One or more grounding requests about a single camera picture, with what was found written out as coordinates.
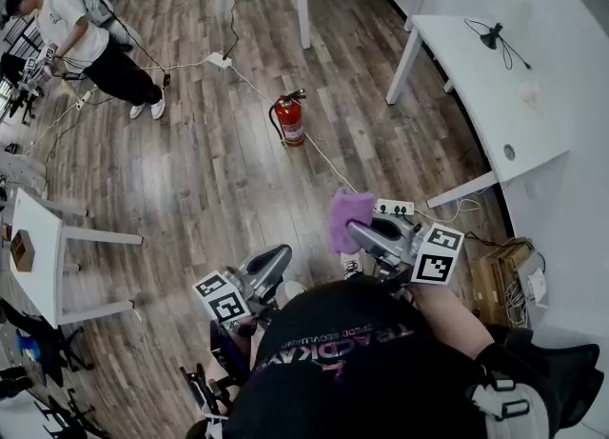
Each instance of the white t-shirt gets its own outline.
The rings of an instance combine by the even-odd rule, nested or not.
[[[45,43],[60,47],[68,39],[76,21],[86,15],[83,0],[45,0],[36,15],[36,28]],[[84,36],[65,54],[68,70],[79,72],[89,67],[104,52],[108,39],[106,30],[89,21]]]

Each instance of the wooden floor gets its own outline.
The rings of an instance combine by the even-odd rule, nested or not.
[[[113,0],[164,65],[186,64],[225,51],[232,0]],[[398,104],[384,102],[407,40],[403,20],[386,0],[309,0],[312,48],[300,47],[295,0],[238,0],[231,53],[236,68],[276,98],[305,88],[304,122],[357,190],[412,200],[485,172],[481,154],[453,97],[422,53]],[[138,52],[138,63],[151,62]],[[154,73],[160,83],[162,75]],[[49,159],[49,198],[86,206],[72,224],[139,233],[142,247],[74,242],[68,262],[67,309],[136,297],[139,314],[85,324],[80,348],[97,368],[67,376],[80,400],[116,438],[182,438],[195,404],[178,371],[209,361],[208,322],[190,290],[222,265],[236,265],[265,245],[288,243],[288,277],[318,285],[340,276],[329,253],[327,213],[339,178],[310,143],[282,148],[266,119],[267,102],[233,71],[211,65],[174,70],[161,121],[145,111],[136,121],[118,100],[87,106]],[[96,92],[91,102],[106,96]],[[52,84],[29,129],[3,125],[0,142],[23,146],[41,135],[73,98]],[[35,147],[45,162],[56,136],[77,120],[67,115]],[[480,237],[505,237],[492,190],[474,195],[481,210],[454,227]],[[455,206],[434,213],[451,218]],[[470,304],[468,258],[483,249],[468,241],[454,288]],[[0,294],[34,312],[12,276]],[[38,387],[40,396],[63,390]]]

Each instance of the black t-shirt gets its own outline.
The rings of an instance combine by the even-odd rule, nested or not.
[[[263,337],[226,439],[485,437],[465,390],[481,366],[372,279],[292,300]]]

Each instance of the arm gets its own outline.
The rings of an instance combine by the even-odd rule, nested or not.
[[[57,51],[55,52],[55,56],[59,56],[60,58],[65,56],[66,53],[68,53],[68,51],[74,48],[74,45],[76,45],[81,40],[87,30],[88,18],[86,16],[82,16],[74,24],[74,27],[69,33],[68,38],[66,38],[66,41],[64,41],[64,44],[57,49]]]
[[[415,284],[408,290],[440,342],[472,359],[493,344],[488,330],[448,287]]]

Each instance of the small box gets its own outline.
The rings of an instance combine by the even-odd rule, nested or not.
[[[10,256],[19,272],[29,273],[34,264],[34,246],[26,230],[20,229],[10,242]]]

